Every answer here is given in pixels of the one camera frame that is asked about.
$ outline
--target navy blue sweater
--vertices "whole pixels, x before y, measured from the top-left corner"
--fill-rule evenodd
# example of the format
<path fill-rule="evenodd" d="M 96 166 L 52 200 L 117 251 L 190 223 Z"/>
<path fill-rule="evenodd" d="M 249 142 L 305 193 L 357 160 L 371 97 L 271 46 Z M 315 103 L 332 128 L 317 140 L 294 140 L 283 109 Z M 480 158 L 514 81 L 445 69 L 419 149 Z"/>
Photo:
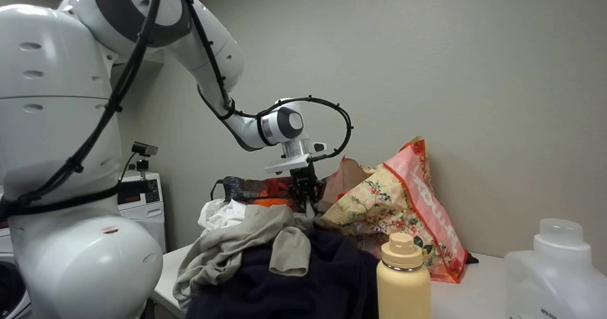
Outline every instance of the navy blue sweater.
<path fill-rule="evenodd" d="M 306 276 L 270 273 L 271 242 L 249 248 L 230 280 L 200 289 L 186 319 L 377 318 L 378 260 L 342 235 L 304 233 L 312 245 Z"/>

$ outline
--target laundry pile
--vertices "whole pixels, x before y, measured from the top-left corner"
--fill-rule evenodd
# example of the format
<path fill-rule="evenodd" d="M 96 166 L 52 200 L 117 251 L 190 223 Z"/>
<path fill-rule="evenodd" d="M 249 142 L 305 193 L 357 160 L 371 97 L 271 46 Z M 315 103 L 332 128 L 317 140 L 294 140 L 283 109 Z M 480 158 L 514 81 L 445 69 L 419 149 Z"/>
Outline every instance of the laundry pile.
<path fill-rule="evenodd" d="M 208 202 L 173 290 L 186 318 L 377 317 L 377 258 L 313 219 L 310 204 Z"/>

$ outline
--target washing machine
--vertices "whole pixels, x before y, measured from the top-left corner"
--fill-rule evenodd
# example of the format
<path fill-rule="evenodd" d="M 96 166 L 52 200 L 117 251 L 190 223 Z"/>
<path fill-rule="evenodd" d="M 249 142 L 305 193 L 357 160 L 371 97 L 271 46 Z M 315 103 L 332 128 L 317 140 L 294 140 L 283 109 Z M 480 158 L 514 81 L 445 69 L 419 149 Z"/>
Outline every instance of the washing machine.
<path fill-rule="evenodd" d="M 0 222 L 0 319 L 30 317 L 30 297 L 15 265 L 9 224 Z"/>
<path fill-rule="evenodd" d="M 141 174 L 129 171 L 124 175 L 118 193 L 120 215 L 138 222 L 154 237 L 166 254 L 165 203 L 160 185 L 160 175 L 146 172 L 147 189 L 142 192 Z"/>

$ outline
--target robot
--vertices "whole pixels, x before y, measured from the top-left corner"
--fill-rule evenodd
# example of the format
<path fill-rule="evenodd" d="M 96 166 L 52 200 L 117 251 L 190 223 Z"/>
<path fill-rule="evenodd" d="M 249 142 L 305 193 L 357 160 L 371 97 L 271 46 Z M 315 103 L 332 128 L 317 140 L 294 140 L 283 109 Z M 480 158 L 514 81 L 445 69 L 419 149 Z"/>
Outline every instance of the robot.
<path fill-rule="evenodd" d="M 114 98 L 109 75 L 114 64 L 137 66 L 139 42 L 190 71 L 204 103 L 243 149 L 282 144 L 282 159 L 267 172 L 289 170 L 301 200 L 318 195 L 313 162 L 337 155 L 349 139 L 347 113 L 312 96 L 281 99 L 258 114 L 237 111 L 228 92 L 243 70 L 241 51 L 199 0 L 63 0 L 57 10 L 11 5 L 0 8 L 0 25 L 0 217 L 9 218 L 37 319 L 138 318 L 160 277 L 158 244 L 119 215 L 115 197 L 121 150 L 112 115 L 124 96 Z M 119 81 L 124 90 L 129 79 Z M 302 101 L 328 105 L 346 119 L 339 149 L 323 155 L 326 145 L 310 142 Z"/>

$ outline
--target floral bag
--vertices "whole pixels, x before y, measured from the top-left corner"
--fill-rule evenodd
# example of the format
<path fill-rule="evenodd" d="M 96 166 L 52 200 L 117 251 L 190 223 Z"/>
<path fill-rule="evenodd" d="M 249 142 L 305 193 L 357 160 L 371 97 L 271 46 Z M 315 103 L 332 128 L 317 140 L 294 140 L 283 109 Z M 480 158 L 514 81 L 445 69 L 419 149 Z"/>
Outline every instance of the floral bag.
<path fill-rule="evenodd" d="M 405 232 L 423 250 L 432 280 L 459 283 L 468 252 L 434 197 L 425 141 L 417 137 L 333 204 L 317 224 L 355 235 L 358 246 L 381 256 L 388 235 Z"/>

